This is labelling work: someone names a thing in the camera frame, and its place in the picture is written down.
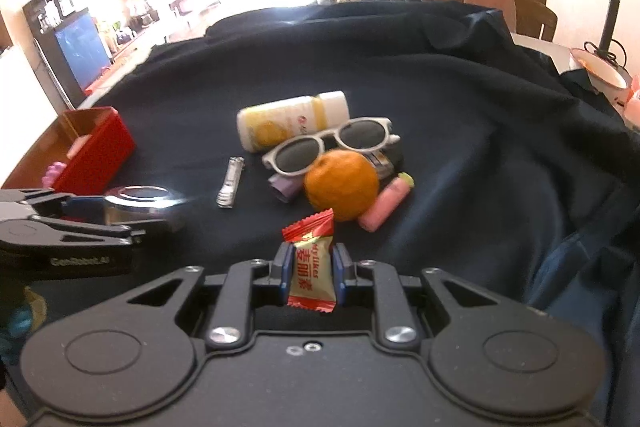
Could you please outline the purple spiky massage ball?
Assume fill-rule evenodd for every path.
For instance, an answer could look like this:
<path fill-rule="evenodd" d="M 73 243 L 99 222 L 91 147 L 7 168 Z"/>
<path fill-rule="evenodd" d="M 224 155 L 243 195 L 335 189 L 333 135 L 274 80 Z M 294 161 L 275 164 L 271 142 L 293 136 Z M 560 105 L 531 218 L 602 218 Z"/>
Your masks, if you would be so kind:
<path fill-rule="evenodd" d="M 53 164 L 49 165 L 41 178 L 42 186 L 52 187 L 66 167 L 67 165 L 62 161 L 55 161 Z"/>

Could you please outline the pink rectangular block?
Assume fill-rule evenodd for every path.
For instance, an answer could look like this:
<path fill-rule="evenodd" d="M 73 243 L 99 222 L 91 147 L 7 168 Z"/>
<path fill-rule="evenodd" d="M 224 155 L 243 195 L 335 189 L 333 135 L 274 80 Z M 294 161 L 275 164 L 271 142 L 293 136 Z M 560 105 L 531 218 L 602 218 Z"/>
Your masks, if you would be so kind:
<path fill-rule="evenodd" d="M 91 139 L 90 134 L 78 136 L 66 152 L 66 158 L 72 160 Z"/>

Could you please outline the red candy wrapper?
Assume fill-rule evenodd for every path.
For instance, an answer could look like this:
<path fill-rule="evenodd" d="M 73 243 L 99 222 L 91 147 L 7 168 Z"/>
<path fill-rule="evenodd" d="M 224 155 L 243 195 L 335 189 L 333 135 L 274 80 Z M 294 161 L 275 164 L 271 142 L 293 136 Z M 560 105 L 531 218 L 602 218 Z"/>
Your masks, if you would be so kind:
<path fill-rule="evenodd" d="M 289 307 L 320 313 L 334 310 L 337 297 L 332 275 L 333 235 L 332 209 L 322 210 L 282 230 L 285 242 L 295 249 Z"/>

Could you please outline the round silver tin lid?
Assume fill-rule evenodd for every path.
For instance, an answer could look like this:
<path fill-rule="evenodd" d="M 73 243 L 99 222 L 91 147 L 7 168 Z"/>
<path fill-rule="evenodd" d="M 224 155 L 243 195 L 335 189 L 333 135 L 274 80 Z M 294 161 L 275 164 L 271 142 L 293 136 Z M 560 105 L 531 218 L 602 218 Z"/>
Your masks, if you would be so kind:
<path fill-rule="evenodd" d="M 171 232 L 183 226 L 186 198 L 156 185 L 112 188 L 104 196 L 104 220 L 108 225 L 138 221 L 163 221 Z"/>

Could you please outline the orange tangerine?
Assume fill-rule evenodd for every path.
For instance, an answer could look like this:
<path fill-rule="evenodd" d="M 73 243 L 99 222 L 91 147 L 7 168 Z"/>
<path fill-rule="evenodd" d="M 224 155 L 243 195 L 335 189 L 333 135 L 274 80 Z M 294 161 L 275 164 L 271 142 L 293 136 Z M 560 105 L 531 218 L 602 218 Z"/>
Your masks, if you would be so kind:
<path fill-rule="evenodd" d="M 363 155 L 350 150 L 322 154 L 304 176 L 304 191 L 314 210 L 332 209 L 340 222 L 357 219 L 378 197 L 380 181 Z"/>

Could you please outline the silver nail clipper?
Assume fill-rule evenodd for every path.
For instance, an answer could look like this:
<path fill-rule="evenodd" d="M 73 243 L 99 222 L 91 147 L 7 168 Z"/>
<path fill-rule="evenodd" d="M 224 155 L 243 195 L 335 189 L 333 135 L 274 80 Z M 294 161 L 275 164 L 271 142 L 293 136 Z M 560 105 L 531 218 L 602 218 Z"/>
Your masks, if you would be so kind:
<path fill-rule="evenodd" d="M 219 208 L 230 209 L 233 207 L 244 164 L 245 161 L 242 156 L 232 156 L 229 158 L 227 171 L 224 175 L 224 182 L 222 182 L 216 197 L 216 204 Z"/>

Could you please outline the white yellow lotion bottle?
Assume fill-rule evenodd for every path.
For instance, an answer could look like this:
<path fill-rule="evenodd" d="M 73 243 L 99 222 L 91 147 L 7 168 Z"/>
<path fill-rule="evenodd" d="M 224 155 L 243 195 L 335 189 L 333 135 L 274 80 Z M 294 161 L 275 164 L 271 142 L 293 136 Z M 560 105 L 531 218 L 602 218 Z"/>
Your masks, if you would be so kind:
<path fill-rule="evenodd" d="M 294 136 L 313 134 L 350 118 L 346 95 L 330 91 L 245 107 L 236 114 L 244 150 L 271 150 Z"/>

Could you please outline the pink lighter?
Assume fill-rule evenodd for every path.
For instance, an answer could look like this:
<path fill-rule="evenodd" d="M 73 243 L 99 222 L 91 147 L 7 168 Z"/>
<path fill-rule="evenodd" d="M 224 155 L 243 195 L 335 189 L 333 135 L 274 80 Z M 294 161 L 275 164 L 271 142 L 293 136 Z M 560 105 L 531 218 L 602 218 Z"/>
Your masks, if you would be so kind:
<path fill-rule="evenodd" d="M 401 172 L 378 194 L 374 204 L 358 218 L 358 225 L 364 231 L 373 233 L 392 215 L 402 201 L 410 194 L 414 180 L 410 174 Z"/>

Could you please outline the small purple bottle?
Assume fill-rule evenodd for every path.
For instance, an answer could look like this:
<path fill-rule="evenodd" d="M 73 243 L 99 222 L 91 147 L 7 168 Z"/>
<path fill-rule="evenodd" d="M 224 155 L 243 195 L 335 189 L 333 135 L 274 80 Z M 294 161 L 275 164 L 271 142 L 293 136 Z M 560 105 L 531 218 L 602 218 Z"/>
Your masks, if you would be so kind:
<path fill-rule="evenodd" d="M 269 186 L 274 195 L 280 202 L 292 202 L 303 190 L 303 176 L 282 176 L 282 174 L 273 174 L 268 179 Z"/>

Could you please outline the blue front cabinet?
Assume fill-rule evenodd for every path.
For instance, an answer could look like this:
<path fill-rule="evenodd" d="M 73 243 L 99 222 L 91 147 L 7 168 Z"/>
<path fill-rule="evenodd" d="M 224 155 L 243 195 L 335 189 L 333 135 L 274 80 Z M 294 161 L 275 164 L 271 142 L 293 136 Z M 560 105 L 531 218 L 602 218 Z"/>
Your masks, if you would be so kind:
<path fill-rule="evenodd" d="M 41 27 L 30 4 L 23 6 L 23 13 L 55 87 L 70 106 L 78 107 L 87 98 L 85 90 L 112 64 L 89 10 L 73 12 L 47 29 Z"/>

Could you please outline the dark navy blue cloth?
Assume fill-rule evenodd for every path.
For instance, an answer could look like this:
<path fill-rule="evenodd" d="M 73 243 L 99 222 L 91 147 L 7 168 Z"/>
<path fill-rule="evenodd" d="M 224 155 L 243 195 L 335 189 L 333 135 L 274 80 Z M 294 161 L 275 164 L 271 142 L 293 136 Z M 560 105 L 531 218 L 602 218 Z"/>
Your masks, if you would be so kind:
<path fill-rule="evenodd" d="M 186 227 L 131 277 L 42 284 L 52 319 L 194 263 L 212 272 L 270 256 L 308 215 L 250 158 L 232 210 L 215 205 L 241 150 L 241 108 L 346 94 L 348 144 L 399 135 L 416 186 L 375 233 L 343 225 L 359 258 L 439 267 L 639 352 L 639 139 L 583 72 L 517 46 L 494 11 L 455 3 L 266 9 L 159 46 L 105 95 L 137 144 L 117 183 L 186 195 Z"/>

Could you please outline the orange rimmed bowl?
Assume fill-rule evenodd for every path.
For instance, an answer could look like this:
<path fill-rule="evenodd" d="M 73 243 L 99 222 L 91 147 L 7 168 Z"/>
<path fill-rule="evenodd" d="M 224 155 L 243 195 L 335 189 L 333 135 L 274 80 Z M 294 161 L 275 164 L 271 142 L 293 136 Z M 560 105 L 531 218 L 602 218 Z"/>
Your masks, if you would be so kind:
<path fill-rule="evenodd" d="M 628 83 L 609 62 L 584 49 L 570 49 L 570 69 L 585 69 L 592 87 L 610 98 L 628 91 Z"/>

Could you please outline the white frame sunglasses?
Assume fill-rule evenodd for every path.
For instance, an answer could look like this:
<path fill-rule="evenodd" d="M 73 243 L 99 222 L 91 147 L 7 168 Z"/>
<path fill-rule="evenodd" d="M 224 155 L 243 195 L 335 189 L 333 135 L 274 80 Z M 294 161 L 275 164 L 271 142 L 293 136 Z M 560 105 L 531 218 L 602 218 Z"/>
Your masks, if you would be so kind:
<path fill-rule="evenodd" d="M 303 176 L 330 150 L 367 155 L 400 142 L 390 118 L 358 117 L 337 127 L 287 139 L 262 156 L 262 165 L 282 176 Z"/>

